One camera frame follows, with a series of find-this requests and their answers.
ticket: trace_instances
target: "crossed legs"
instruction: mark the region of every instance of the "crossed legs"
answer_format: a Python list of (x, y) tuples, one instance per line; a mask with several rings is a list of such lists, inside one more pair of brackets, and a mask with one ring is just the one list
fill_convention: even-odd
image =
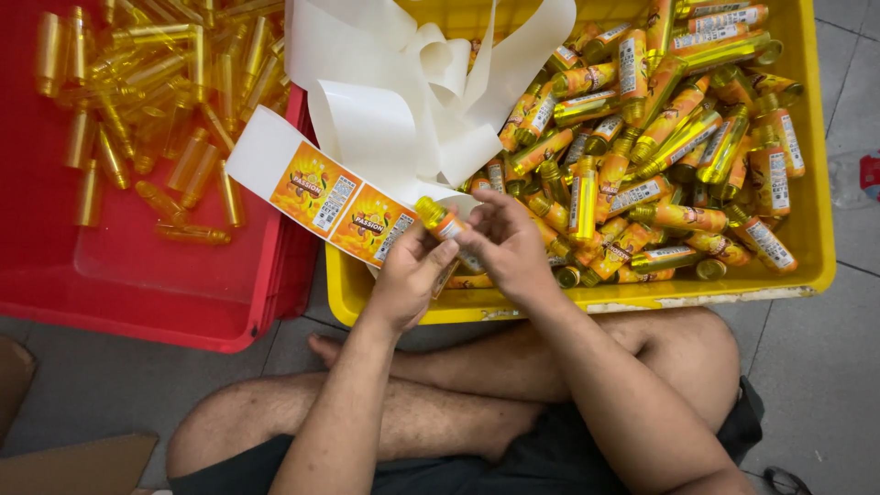
[[(670, 383), (717, 431), (737, 399), (737, 345), (705, 308), (595, 316), (602, 329)], [(340, 345), (310, 337), (332, 366)], [(560, 370), (529, 322), (443, 351), (397, 352), (392, 362), (380, 461), (474, 454), (496, 460), (528, 432), (543, 403), (569, 398)], [(167, 453), (169, 477), (181, 477), (296, 434), (324, 373), (264, 377), (218, 390), (180, 424)]]

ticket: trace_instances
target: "yellow plastic crate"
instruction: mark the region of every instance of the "yellow plastic crate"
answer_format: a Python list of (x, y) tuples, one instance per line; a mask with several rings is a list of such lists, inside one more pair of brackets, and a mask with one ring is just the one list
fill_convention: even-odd
[[(579, 28), (587, 19), (604, 28), (646, 16), (646, 0), (593, 0), (578, 3)], [(765, 26), (785, 44), (780, 60), (766, 69), (806, 85), (803, 99), (790, 108), (800, 141), (807, 175), (790, 183), (792, 213), (778, 232), (780, 239), (799, 261), (790, 276), (772, 275), (760, 262), (742, 268), (730, 267), (718, 282), (671, 280), (649, 284), (601, 284), (566, 291), (589, 313), (610, 313), (636, 309), (699, 306), (739, 300), (781, 299), (821, 293), (834, 279), (836, 262), (831, 201), (825, 157), (825, 132), (819, 88), (816, 31), (811, 0), (766, 0), (770, 19)], [(401, 0), (419, 25), (436, 22), (447, 38), (482, 36), (488, 22), (488, 0)], [(540, 5), (539, 0), (504, 0), (496, 11), (495, 30), (511, 33)], [(373, 277), (363, 262), (326, 245), (327, 291), (330, 308), (347, 325), (355, 322), (373, 287)], [(422, 324), (522, 318), (496, 289), (444, 291), (422, 319)]]

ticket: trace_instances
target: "gray tile floor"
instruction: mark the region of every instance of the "gray tile floor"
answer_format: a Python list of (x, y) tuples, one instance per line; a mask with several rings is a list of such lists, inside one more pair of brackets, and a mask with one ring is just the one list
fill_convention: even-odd
[[(880, 0), (816, 0), (815, 8), (829, 154), (877, 146)], [(835, 211), (834, 222), (838, 275), (827, 293), (713, 308), (736, 333), (743, 372), (765, 398), (765, 439), (743, 464), (762, 495), (769, 491), (754, 475), (767, 464), (798, 473), (816, 494), (869, 493), (880, 485), (880, 206)], [(400, 347), (425, 351), (497, 328), (416, 329)], [(26, 344), (40, 361), (0, 456), (150, 430), (161, 441), (142, 485), (164, 486), (165, 445), (187, 411), (236, 380), (320, 369), (304, 347), (310, 332), (345, 335), (327, 306), (323, 270), (304, 317), (276, 324), (235, 355), (0, 317), (0, 334)]]

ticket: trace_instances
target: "red plastic crate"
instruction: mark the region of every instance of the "red plastic crate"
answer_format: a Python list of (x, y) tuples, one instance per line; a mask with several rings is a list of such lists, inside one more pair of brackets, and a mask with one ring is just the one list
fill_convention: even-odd
[[(274, 318), (305, 310), (318, 238), (242, 188), (247, 225), (227, 246), (187, 245), (153, 233), (156, 215), (133, 190), (104, 183), (101, 223), (72, 225), (81, 173), (62, 165), (71, 113), (33, 84), (39, 15), (70, 0), (5, 2), (0, 48), (6, 101), (0, 129), (0, 314), (221, 352), (245, 349)], [(84, 7), (95, 19), (97, 3)], [(312, 135), (308, 115), (295, 125)], [(171, 164), (147, 177), (164, 183)], [(225, 225), (215, 188), (194, 223)]]

